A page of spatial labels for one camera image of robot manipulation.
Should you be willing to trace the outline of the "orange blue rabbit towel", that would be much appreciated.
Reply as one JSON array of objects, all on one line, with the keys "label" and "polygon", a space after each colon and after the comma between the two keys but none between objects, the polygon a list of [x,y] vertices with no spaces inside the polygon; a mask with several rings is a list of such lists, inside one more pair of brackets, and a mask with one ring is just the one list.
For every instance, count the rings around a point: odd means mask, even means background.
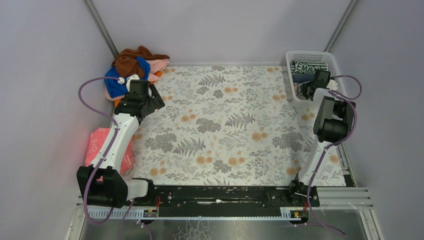
[{"label": "orange blue rabbit towel", "polygon": [[294,87],[294,91],[295,91],[295,96],[300,99],[300,100],[307,100],[308,99],[308,86],[309,86],[309,81],[307,82],[302,82],[302,83],[297,83],[295,82],[293,84]]}]

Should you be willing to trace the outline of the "brown towel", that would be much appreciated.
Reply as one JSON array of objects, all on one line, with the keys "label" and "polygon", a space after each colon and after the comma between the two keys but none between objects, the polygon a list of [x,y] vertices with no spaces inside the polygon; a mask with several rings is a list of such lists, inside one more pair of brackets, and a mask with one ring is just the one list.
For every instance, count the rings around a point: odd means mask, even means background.
[{"label": "brown towel", "polygon": [[146,47],[139,46],[137,49],[126,48],[121,51],[112,62],[111,66],[115,67],[120,77],[126,78],[133,74],[137,74],[140,78],[148,76],[150,70],[143,68],[137,58],[145,61],[166,60],[170,57],[165,54],[152,54]]}]

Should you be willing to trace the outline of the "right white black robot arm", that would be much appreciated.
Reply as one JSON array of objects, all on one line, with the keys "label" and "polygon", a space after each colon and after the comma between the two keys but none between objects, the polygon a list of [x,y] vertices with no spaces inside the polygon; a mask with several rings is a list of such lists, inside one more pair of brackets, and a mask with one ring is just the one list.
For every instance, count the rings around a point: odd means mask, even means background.
[{"label": "right white black robot arm", "polygon": [[322,168],[330,150],[352,134],[357,118],[354,101],[358,97],[348,97],[328,88],[330,81],[339,79],[339,75],[316,69],[312,76],[312,80],[303,82],[299,89],[307,100],[320,104],[313,125],[315,138],[306,164],[290,182],[287,194],[290,204],[304,208],[319,206],[317,186]]}]

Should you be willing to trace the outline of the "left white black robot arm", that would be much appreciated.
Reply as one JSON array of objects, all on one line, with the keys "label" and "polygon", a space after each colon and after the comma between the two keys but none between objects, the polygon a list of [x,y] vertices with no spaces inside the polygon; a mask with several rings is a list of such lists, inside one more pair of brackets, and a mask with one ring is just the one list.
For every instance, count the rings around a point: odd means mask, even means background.
[{"label": "left white black robot arm", "polygon": [[98,154],[76,173],[86,206],[122,208],[130,200],[152,198],[152,180],[135,178],[125,181],[121,176],[121,165],[130,140],[143,119],[163,108],[165,103],[148,80],[130,80],[127,87],[127,94],[110,116],[112,126]]}]

